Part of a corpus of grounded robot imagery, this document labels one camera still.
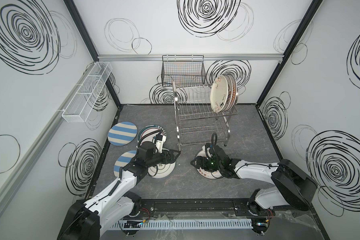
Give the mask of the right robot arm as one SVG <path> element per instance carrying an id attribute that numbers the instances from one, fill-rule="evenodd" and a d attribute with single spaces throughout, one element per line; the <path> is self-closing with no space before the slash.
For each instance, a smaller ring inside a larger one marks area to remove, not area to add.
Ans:
<path id="1" fill-rule="evenodd" d="M 278 163 L 255 163 L 230 158 L 219 146 L 206 144 L 191 161 L 200 175 L 207 179 L 252 179 L 272 185 L 256 189 L 248 198 L 246 208 L 258 216 L 274 207 L 291 206 L 300 211 L 311 209 L 317 191 L 316 181 L 289 160 Z"/>

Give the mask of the cream floral plate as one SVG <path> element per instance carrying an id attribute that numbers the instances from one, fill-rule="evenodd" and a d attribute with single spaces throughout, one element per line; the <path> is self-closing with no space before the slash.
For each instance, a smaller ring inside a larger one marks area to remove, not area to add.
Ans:
<path id="1" fill-rule="evenodd" d="M 228 81 L 224 75 L 218 76 L 211 87 L 210 104 L 215 113 L 221 112 L 227 105 Z"/>

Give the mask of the red character plate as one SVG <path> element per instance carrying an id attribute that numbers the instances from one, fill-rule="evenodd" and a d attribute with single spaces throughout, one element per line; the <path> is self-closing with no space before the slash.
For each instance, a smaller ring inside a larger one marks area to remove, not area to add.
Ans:
<path id="1" fill-rule="evenodd" d="M 228 96 L 227 96 L 225 111 L 228 111 L 230 109 L 231 102 L 232 102 L 233 95 L 234 95 L 233 94 L 234 85 L 233 85 L 233 81 L 232 81 L 232 76 L 225 75 L 225 78 L 227 79 L 227 84 L 228 84 Z"/>

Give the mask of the white plate flower outline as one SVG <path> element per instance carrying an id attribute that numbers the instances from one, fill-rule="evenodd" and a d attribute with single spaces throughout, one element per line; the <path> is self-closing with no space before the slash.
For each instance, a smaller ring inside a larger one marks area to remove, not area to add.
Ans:
<path id="1" fill-rule="evenodd" d="M 175 168 L 174 164 L 168 164 L 167 158 L 170 157 L 169 149 L 164 148 L 162 153 L 155 153 L 151 159 L 147 161 L 148 175 L 152 178 L 162 179 L 169 176 Z"/>

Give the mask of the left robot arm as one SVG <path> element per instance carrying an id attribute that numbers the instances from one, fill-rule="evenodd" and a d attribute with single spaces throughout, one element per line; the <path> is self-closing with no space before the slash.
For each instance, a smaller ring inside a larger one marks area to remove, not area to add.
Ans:
<path id="1" fill-rule="evenodd" d="M 138 215 L 141 197 L 131 190 L 148 174 L 149 168 L 173 164 L 180 154 L 173 149 L 160 150 L 152 142 L 141 143 L 131 160 L 120 167 L 116 180 L 96 196 L 77 201 L 68 209 L 57 238 L 98 240 L 117 221 Z"/>

